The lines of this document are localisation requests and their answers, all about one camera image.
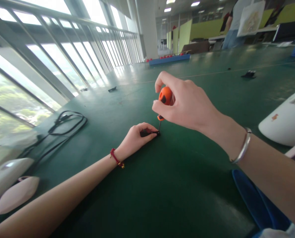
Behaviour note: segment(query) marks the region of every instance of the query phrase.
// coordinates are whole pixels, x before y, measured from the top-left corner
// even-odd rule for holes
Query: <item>hand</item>
[[[155,100],[152,110],[166,120],[202,133],[221,121],[223,114],[214,107],[204,90],[193,81],[183,81],[163,71],[155,82],[156,93],[161,91],[163,84],[172,90],[174,104],[166,106]]]
[[[134,154],[143,145],[157,136],[157,134],[150,134],[146,137],[141,137],[140,132],[142,130],[146,130],[148,133],[158,131],[155,127],[145,122],[132,126],[120,146],[115,150],[115,155],[120,161]]]

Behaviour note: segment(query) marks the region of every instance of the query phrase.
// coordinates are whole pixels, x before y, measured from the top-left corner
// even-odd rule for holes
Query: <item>black cable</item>
[[[75,114],[64,115],[64,113],[66,113],[66,112],[72,112],[72,113],[75,113],[77,115],[75,115]],[[72,128],[70,128],[68,131],[66,131],[64,133],[54,133],[54,131],[56,130],[56,128],[58,128],[63,122],[65,122],[67,119],[69,119],[72,116],[80,117],[80,120]],[[75,132],[73,132],[70,136],[68,136],[66,139],[64,139],[63,141],[61,141],[58,144],[54,145],[52,148],[50,148],[48,151],[46,151],[41,157],[39,157],[35,161],[35,163],[31,166],[31,168],[26,172],[26,174],[30,174],[36,168],[37,164],[43,158],[45,158],[45,156],[47,156],[49,153],[51,153],[57,147],[59,147],[60,145],[63,145],[70,138],[72,138],[77,132],[79,132],[87,124],[87,122],[88,122],[88,119],[83,114],[81,114],[79,112],[63,111],[62,113],[60,113],[60,115],[58,116],[58,118],[55,120],[55,124],[48,130],[48,134],[44,138],[42,138],[41,140],[37,141],[33,145],[31,145],[28,148],[26,148],[25,151],[18,158],[24,158],[24,157],[26,157],[34,148],[36,148],[48,136],[50,136],[50,135],[51,136],[63,136],[63,135],[66,135],[66,134],[72,132],[79,124],[81,124],[81,126],[77,130],[75,130]]]

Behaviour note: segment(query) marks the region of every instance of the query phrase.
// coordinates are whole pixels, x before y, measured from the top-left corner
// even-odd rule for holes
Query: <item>green tabletop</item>
[[[190,60],[118,67],[103,87],[82,92],[36,129],[45,134],[64,110],[89,122],[68,143],[44,158],[34,175],[34,196],[78,173],[116,148],[132,125],[158,127],[152,111],[154,82],[162,70],[191,79],[213,104],[281,152],[289,148],[265,138],[258,124],[295,92],[293,48],[266,45],[192,55]],[[241,75],[256,70],[255,79]],[[111,87],[117,90],[108,92]],[[61,128],[71,127],[74,121]],[[250,237],[258,231],[231,176],[226,153],[202,134],[162,123],[162,135],[116,168],[54,232],[54,237]],[[30,157],[62,138],[47,138]],[[0,222],[11,213],[0,216]]]

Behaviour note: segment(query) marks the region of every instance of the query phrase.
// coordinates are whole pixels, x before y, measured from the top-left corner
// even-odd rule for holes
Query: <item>green partition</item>
[[[193,20],[186,22],[180,26],[179,31],[179,50],[181,52],[184,45],[188,45],[190,41],[190,32],[191,32],[191,25]]]
[[[167,33],[167,48],[171,50],[171,31]]]
[[[220,35],[223,19],[205,21],[191,25],[190,39],[210,38]]]
[[[173,53],[176,55],[178,53],[178,38],[179,38],[179,29],[176,28],[173,30]]]
[[[266,22],[268,21],[268,19],[270,18],[272,12],[274,11],[274,9],[269,9],[269,10],[265,10],[263,12],[263,16],[262,16],[262,20],[261,20],[261,24],[260,24],[260,27],[259,29],[262,29],[264,28]]]
[[[289,4],[284,7],[280,15],[278,16],[275,25],[292,21],[295,21],[295,3]]]

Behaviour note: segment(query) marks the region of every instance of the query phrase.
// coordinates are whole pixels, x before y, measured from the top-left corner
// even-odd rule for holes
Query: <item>red string bracelet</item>
[[[112,148],[110,154],[113,156],[113,158],[115,159],[115,161],[117,162],[117,164],[122,168],[124,169],[124,163],[123,162],[120,162],[114,155],[114,151],[115,151],[115,148]]]

